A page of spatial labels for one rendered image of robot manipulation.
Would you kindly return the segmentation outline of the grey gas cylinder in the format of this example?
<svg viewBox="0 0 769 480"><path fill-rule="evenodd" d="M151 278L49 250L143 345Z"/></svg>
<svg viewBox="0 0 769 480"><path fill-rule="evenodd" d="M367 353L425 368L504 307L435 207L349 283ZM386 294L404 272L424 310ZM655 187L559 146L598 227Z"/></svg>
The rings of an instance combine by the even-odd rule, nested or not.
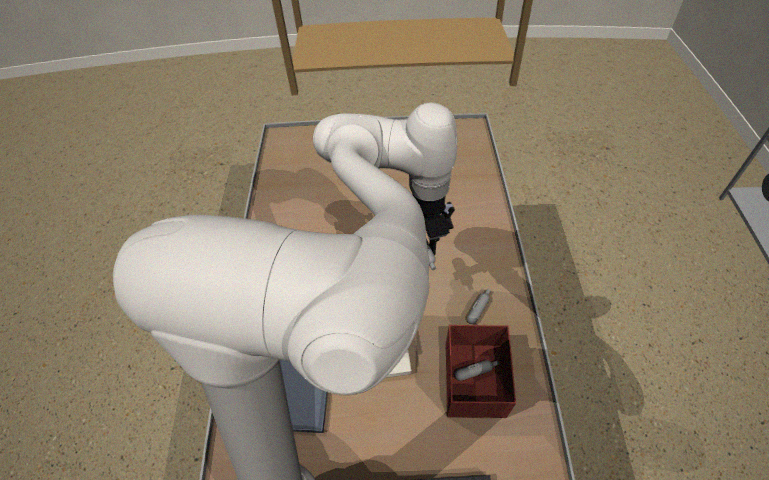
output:
<svg viewBox="0 0 769 480"><path fill-rule="evenodd" d="M499 365L498 360L493 362L489 360L485 360L464 368L460 368L455 371L454 375L457 380L462 381L468 378L472 378L472 377L490 372L493 369L493 367L497 365Z"/></svg>
<svg viewBox="0 0 769 480"><path fill-rule="evenodd" d="M426 241L427 241L427 239L426 239ZM435 263L435 256L434 256L434 254L433 254L433 252L431 250L431 247L430 247L428 241L427 241L427 248L428 248L428 254L429 254L430 268L431 268L431 270L435 270L436 269L435 264L434 264Z"/></svg>
<svg viewBox="0 0 769 480"><path fill-rule="evenodd" d="M470 324L475 324L480 315L482 314L484 308L486 307L488 301L489 301L489 293L490 289L487 289L485 293L482 293L479 295L478 299L476 300L474 306L472 307L471 311L469 312L467 316L467 321Z"/></svg>

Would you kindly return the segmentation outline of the dark table edge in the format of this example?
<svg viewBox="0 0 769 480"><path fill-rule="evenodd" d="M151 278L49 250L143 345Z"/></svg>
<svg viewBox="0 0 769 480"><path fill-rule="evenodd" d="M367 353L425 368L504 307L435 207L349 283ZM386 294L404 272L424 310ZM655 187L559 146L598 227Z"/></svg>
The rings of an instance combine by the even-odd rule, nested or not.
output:
<svg viewBox="0 0 769 480"><path fill-rule="evenodd" d="M542 325L541 325L541 320L540 320L540 316L539 316L539 312L538 312L538 308L537 308L537 303L536 303L536 299L535 299L535 295L534 295L534 291L533 291L533 287L532 287L532 282L531 282L531 278L530 278L530 274L529 274L529 270L528 270L528 266L527 266L527 262L526 262L526 258L525 258L525 254L524 254L524 250L523 250L523 246L522 246L522 242L521 242L521 238L520 238L520 234L519 234L519 230L518 230L518 226L517 226L514 210L513 210L513 206L512 206L512 203L511 203L508 187L507 187L507 184L506 184L504 172L503 172L503 169L502 169L500 157L499 157L499 154L498 154L498 150L497 150L497 146L496 146L495 139L494 139L494 136L493 136L493 132L492 132L492 128L491 128L491 125L490 125L489 118L488 118L488 114L487 113L475 113L475 114L453 114L453 115L454 115L455 119L486 118L486 122L487 122L487 125L488 125L490 137L491 137L491 140L492 140L493 148L494 148L496 159L497 159L497 163L498 163L498 167L499 167L499 170L500 170L500 174L501 174L501 178L502 178L502 182L503 182L506 198L507 198L507 201L508 201L508 205L509 205L512 221L513 221L513 225L514 225L514 229L515 229L515 233L516 233L516 237L517 237L517 242L518 242L518 246L519 246L519 250L520 250L520 254L521 254L521 258L522 258L522 262L523 262L523 266L524 266L524 271L525 271L525 275L526 275L526 279L527 279L527 283L528 283L528 287L529 287L529 292L530 292L530 296L531 296L531 300L532 300L532 305L533 305L533 309L534 309L534 313L535 313L535 318L536 318L536 322L537 322L537 327L538 327L539 336L540 336L540 340L541 340L541 345L542 345L542 349L543 349L543 354L544 354L544 358L545 358L545 363L546 363L546 367L547 367L548 377L549 377L549 381L550 381L551 391L552 391L552 395L553 395L555 410L556 410L556 414L557 414L557 419L558 419L558 424L559 424L559 429L560 429L560 434L561 434L561 439L562 439L562 444L563 444L563 449L564 449L564 454L565 454L565 459L566 459L569 479L570 480L575 480L574 473L573 473L573 468L572 468L572 463L571 463L571 458L570 458L570 453L569 453L569 448L568 448L567 439L566 439L566 434L565 434L565 429L564 429L564 424L563 424L563 420L562 420L561 410L560 410L560 406L559 406L558 396L557 396L556 387L555 387L555 383L554 383L553 373L552 373L551 364L550 364L550 360L549 360L549 355L548 355L548 351L547 351L547 347L546 347L546 342L545 342L545 338L544 338L544 333L543 333L543 329L542 329ZM251 185L250 185L250 190L249 190L249 195L248 195L248 200L247 200L247 205L246 205L246 210L245 210L244 218L248 218L248 214L249 214L249 209L250 209L250 204L251 204L251 199L252 199L252 194L253 194L253 189L254 189L254 184L255 184L255 179L256 179L256 174L257 174L257 169L258 169L258 164L259 164L259 159L260 159L260 154L261 154L261 150L262 150L262 145L263 145L263 140L264 140L266 128L317 125L320 121L321 120L297 121L297 122L282 122L282 123L267 123L267 124L263 125L262 134L261 134L259 148L258 148L257 157L256 157L256 162L255 162L255 166L254 166L254 171L253 171L253 176L252 176L252 180L251 180ZM204 445L204 451L203 451L203 458L202 458L202 465L201 465L201 472L200 472L200 479L199 480L205 480L207 460L208 460L208 453L209 453L209 446L210 446L210 439L211 439L211 432L212 432L212 426L213 426L213 419L214 419L214 416L213 416L211 408L210 408L209 418L208 418L208 425L207 425L207 431L206 431L206 438L205 438L205 445Z"/></svg>

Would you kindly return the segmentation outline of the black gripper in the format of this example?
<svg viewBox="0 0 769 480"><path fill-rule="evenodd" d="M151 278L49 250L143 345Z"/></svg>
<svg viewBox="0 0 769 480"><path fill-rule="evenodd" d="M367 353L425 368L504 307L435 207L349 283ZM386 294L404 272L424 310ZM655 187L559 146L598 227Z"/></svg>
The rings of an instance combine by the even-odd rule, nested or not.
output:
<svg viewBox="0 0 769 480"><path fill-rule="evenodd" d="M433 214L436 214L438 212L439 212L439 214L441 214L441 213L444 214L445 219L448 219L448 218L451 217L451 215L455 211L455 209L454 209L454 207L453 207L451 202L447 202L447 204L445 205L445 197L443 197L440 200L431 201L431 202L430 201L423 201L423 200L420 200L420 199L418 199L416 197L415 197L415 199L417 200L417 202L419 203L419 205L420 205L420 207L422 209L422 212L423 212L423 215L424 215L424 219L426 219L425 215L433 215ZM439 241L439 240L440 240L440 238L429 240L429 245L430 245L431 250L432 250L434 255L436 253L436 242Z"/></svg>

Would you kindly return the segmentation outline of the red open box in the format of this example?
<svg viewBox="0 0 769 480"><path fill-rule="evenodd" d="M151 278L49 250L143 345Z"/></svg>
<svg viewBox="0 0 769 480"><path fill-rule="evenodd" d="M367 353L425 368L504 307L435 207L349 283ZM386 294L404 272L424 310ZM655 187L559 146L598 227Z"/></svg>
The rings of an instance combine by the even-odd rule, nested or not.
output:
<svg viewBox="0 0 769 480"><path fill-rule="evenodd" d="M484 360L498 360L499 365L479 376L455 379L457 369ZM449 325L446 386L451 390L447 417L507 418L516 405L509 326Z"/></svg>

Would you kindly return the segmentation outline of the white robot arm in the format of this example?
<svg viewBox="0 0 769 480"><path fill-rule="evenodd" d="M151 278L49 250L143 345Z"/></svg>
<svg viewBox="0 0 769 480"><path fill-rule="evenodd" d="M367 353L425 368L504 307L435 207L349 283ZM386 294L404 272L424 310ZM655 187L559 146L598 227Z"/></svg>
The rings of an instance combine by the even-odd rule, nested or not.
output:
<svg viewBox="0 0 769 480"><path fill-rule="evenodd" d="M331 115L313 145L375 215L354 234L184 215L131 235L114 265L121 309L201 382L237 480L316 480L299 464L280 359L328 393L378 385L424 313L426 232L453 229L439 212L424 220L415 199L449 191L457 128L445 106ZM378 168L409 174L413 195Z"/></svg>

